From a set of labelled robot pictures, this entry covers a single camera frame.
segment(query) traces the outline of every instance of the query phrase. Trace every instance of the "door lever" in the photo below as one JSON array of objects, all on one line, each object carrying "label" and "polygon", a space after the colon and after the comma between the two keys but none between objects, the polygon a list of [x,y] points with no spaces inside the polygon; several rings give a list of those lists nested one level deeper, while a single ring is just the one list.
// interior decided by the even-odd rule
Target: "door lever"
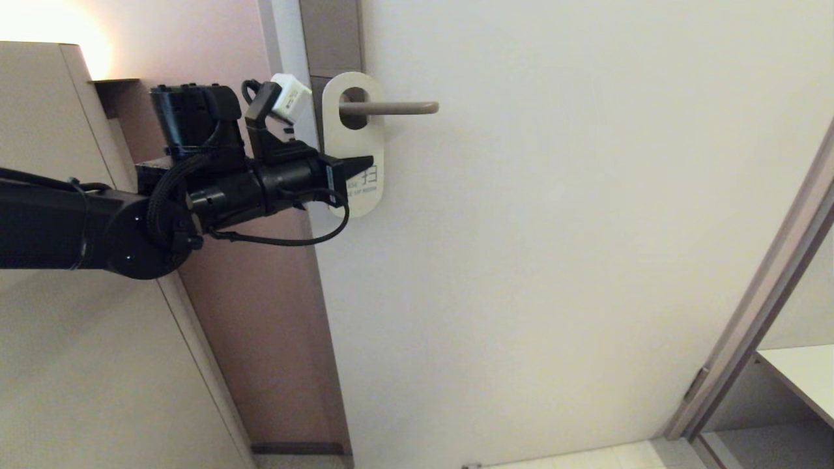
[{"label": "door lever", "polygon": [[339,103],[339,113],[349,116],[434,114],[440,110],[437,101],[414,103]]}]

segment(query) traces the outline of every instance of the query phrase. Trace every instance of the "shelf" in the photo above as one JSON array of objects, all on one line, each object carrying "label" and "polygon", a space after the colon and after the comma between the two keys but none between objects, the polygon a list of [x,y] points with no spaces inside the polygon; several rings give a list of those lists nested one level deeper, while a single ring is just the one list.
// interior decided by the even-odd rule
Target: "shelf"
[{"label": "shelf", "polygon": [[834,426],[834,345],[759,350],[758,355],[829,426]]},{"label": "shelf", "polygon": [[[108,119],[114,119],[118,117],[118,113],[116,112],[118,107],[116,105],[118,96],[124,93],[124,90],[128,87],[139,85],[139,79],[121,78],[114,80],[93,80],[93,84],[96,87],[98,99],[102,102],[104,115],[107,116]],[[148,92],[142,89],[140,93],[147,94]]]}]

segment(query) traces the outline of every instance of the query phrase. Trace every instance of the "tile floor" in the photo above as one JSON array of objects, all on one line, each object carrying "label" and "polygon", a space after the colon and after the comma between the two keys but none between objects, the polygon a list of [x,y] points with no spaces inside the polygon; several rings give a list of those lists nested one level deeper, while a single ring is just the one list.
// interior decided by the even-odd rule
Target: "tile floor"
[{"label": "tile floor", "polygon": [[492,469],[706,469],[685,440],[627,445],[492,466]]},{"label": "tile floor", "polygon": [[[259,469],[345,469],[337,456],[256,456]],[[490,469],[706,469],[684,440],[639,441]]]}]

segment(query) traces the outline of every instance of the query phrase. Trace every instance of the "black robotic arm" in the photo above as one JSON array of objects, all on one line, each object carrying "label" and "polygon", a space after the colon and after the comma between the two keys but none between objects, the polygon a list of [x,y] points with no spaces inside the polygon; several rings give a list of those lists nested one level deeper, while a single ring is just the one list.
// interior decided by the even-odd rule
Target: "black robotic arm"
[{"label": "black robotic arm", "polygon": [[[281,93],[277,83],[244,82],[251,99],[245,123],[254,157],[248,158],[230,88],[153,88],[167,156],[136,166],[138,194],[0,168],[0,269],[105,269],[154,279],[200,249],[204,235],[284,246],[333,238],[349,219],[346,181],[372,166],[373,157],[336,159],[276,138],[265,120]],[[319,238],[222,231],[314,201],[344,207],[342,224]]]}]

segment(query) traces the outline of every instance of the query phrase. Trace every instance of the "beige wall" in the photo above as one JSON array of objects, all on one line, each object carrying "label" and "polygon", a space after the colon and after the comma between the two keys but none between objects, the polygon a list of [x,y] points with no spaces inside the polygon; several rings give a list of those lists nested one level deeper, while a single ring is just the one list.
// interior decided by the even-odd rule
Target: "beige wall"
[{"label": "beige wall", "polygon": [[[142,86],[123,95],[118,106],[125,139],[139,161],[162,156],[164,145],[149,87],[222,83],[237,92],[242,80],[270,75],[254,0],[37,4],[3,5],[9,14],[0,13],[6,18],[0,19],[0,38],[22,24],[14,33],[32,38],[39,31],[95,51],[95,57],[88,54],[97,61],[95,78],[141,78]],[[51,29],[40,28],[44,24]],[[303,238],[309,222],[289,210],[240,230]],[[346,444],[313,250],[207,240],[180,274],[253,441]]]}]

